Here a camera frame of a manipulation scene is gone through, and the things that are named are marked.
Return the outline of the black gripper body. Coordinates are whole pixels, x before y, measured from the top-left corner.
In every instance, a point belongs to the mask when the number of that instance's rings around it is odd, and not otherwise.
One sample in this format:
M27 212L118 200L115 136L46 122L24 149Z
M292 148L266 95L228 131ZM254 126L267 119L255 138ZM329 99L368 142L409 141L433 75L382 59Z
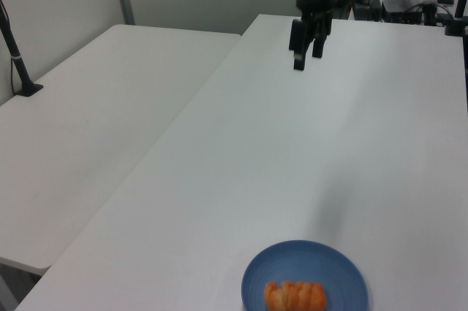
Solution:
M325 39L331 33L336 0L296 0L301 19L295 20L295 37Z

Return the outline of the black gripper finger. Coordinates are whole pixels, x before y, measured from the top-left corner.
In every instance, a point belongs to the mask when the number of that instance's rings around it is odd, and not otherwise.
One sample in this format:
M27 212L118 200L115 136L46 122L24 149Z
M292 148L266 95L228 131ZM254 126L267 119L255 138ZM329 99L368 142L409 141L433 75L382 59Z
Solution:
M321 59L325 47L325 42L328 38L328 33L320 33L314 37L312 56L317 59Z
M310 44L308 30L306 22L298 19L292 22L289 50L293 52L295 70L303 71L305 68L306 52Z

